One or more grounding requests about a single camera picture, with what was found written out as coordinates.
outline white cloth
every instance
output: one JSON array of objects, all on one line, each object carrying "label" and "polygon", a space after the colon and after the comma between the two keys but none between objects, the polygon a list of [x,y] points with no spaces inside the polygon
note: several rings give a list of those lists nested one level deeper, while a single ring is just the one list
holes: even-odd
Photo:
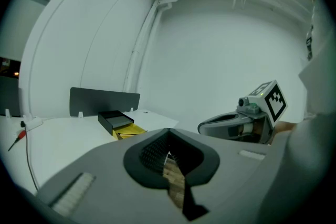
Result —
[{"label": "white cloth", "polygon": [[299,77],[307,89],[307,111],[336,111],[336,26],[324,0],[314,0],[312,59]]}]

